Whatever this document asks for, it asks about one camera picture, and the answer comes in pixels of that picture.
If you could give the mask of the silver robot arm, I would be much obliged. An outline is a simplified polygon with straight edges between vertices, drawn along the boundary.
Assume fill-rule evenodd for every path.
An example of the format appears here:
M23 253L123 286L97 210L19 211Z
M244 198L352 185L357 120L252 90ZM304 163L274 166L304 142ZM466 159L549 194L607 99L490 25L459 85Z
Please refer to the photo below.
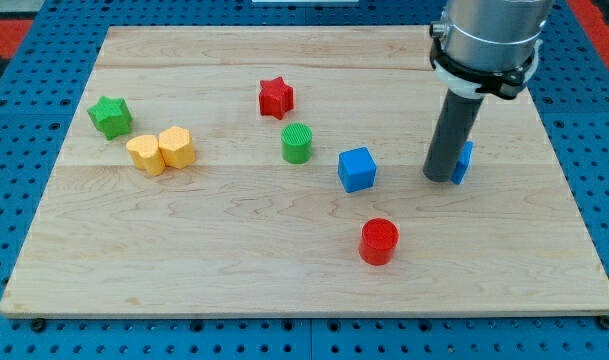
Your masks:
M431 66L467 99L511 100L539 64L540 34L553 0L448 0L429 26Z

